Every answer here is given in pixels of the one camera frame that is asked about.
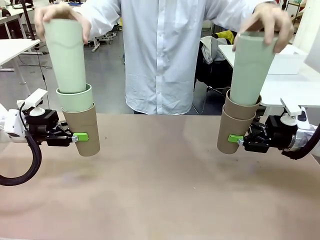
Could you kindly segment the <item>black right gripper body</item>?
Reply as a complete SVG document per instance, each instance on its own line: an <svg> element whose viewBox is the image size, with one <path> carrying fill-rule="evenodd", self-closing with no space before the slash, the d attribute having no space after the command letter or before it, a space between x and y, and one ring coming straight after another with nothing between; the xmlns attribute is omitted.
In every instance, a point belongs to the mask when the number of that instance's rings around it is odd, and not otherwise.
<svg viewBox="0 0 320 240"><path fill-rule="evenodd" d="M282 123L281 117L278 115L268 116L261 130L262 144L264 145L261 152L266 153L269 148L287 149L297 130L296 125L290 126Z"/></svg>

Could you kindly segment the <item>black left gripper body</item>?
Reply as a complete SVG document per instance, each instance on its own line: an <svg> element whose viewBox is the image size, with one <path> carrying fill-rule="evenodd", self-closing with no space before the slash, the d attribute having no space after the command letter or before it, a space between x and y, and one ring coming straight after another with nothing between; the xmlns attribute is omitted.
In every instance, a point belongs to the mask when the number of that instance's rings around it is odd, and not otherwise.
<svg viewBox="0 0 320 240"><path fill-rule="evenodd" d="M28 131L37 144L46 142L48 146L59 147L59 116L56 110L46 109L42 115L25 117Z"/></svg>

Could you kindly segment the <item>person's left hand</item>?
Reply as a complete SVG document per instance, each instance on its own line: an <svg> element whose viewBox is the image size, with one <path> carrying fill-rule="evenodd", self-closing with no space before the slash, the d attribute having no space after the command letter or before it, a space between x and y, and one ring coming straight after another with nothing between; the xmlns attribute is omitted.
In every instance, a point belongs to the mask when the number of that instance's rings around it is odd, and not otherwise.
<svg viewBox="0 0 320 240"><path fill-rule="evenodd" d="M278 38L273 48L274 53L280 53L294 34L294 27L288 13L275 3L262 2L255 7L253 14L241 24L232 50L236 50L238 40L243 33L257 32L262 29L266 45L272 43L274 34L278 32Z"/></svg>

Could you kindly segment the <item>person's right hand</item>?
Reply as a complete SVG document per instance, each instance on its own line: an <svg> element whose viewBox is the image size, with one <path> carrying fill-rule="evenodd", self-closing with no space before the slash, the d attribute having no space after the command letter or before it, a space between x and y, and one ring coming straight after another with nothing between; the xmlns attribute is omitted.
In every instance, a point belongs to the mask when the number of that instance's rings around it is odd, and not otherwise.
<svg viewBox="0 0 320 240"><path fill-rule="evenodd" d="M51 4L48 6L37 7L34 13L34 24L36 34L42 42L45 42L44 23L50 22L52 19L74 20L81 24L82 40L86 45L89 41L91 23L79 12L73 10L66 3Z"/></svg>

